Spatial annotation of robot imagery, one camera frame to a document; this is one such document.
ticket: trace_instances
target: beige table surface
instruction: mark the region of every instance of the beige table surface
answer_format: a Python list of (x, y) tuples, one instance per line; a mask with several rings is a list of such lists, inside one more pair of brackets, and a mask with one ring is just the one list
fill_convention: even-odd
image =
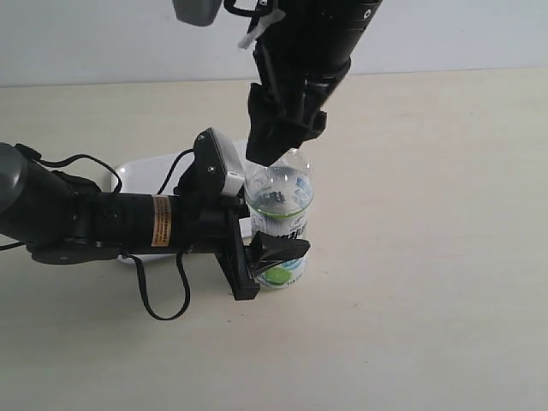
[[(0, 90), (0, 140), (121, 164), (247, 136), (247, 81)], [(548, 409), (548, 68), (348, 79), (306, 146), (308, 273), (234, 302), (211, 256), (150, 319), (133, 271), (0, 259), (0, 409)], [(70, 169), (105, 181), (91, 164)], [(174, 261), (149, 266), (161, 313)]]

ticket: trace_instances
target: orange label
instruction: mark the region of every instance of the orange label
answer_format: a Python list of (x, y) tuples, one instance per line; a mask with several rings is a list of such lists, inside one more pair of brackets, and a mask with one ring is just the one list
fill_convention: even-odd
[(167, 195), (153, 195), (154, 231), (152, 232), (153, 247), (167, 247), (171, 238), (171, 202)]

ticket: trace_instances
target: plastic water bottle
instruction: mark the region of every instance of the plastic water bottle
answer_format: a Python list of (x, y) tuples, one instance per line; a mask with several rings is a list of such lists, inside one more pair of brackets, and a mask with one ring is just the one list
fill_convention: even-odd
[[(310, 163), (291, 149), (270, 167), (247, 163), (246, 201), (253, 234), (262, 231), (277, 237), (306, 238), (307, 210), (314, 192)], [(307, 257), (270, 268), (259, 276), (267, 287), (285, 289), (305, 272)]]

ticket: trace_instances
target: white plate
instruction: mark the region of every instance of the white plate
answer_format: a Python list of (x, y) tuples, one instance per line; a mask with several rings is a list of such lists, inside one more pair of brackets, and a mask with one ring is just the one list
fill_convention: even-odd
[[(236, 150), (240, 156), (242, 164), (246, 161), (246, 144), (245, 140), (237, 141), (235, 143)], [(171, 165), (179, 153), (166, 154), (164, 156), (143, 158), (141, 160), (131, 161), (125, 163), (116, 169), (116, 172), (122, 179), (122, 192), (123, 193), (136, 193), (136, 194), (155, 194), (162, 183)], [(188, 154), (181, 159), (179, 164), (175, 168), (175, 172), (171, 177), (170, 182), (165, 188), (166, 194), (172, 194), (173, 188), (179, 182), (179, 177), (184, 173), (188, 166), (193, 162), (194, 155)], [(118, 183), (117, 179), (112, 176), (112, 188)], [(251, 237), (251, 223), (249, 218), (243, 218), (240, 220), (241, 236), (243, 238)], [(151, 261), (154, 259), (162, 259), (165, 255), (141, 255), (139, 256), (143, 261)], [(131, 259), (119, 260), (126, 264), (133, 264)]]

